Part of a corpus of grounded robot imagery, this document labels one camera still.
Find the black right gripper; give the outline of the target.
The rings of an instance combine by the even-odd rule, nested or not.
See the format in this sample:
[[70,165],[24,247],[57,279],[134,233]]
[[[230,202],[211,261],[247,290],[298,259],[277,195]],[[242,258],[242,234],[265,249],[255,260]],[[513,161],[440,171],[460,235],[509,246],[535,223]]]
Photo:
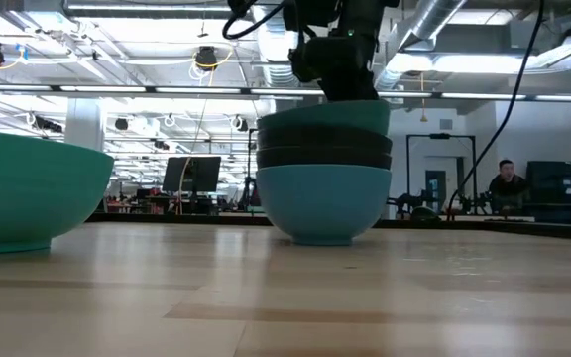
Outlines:
[[329,101],[376,100],[371,61],[378,41],[360,35],[309,41],[309,66]]

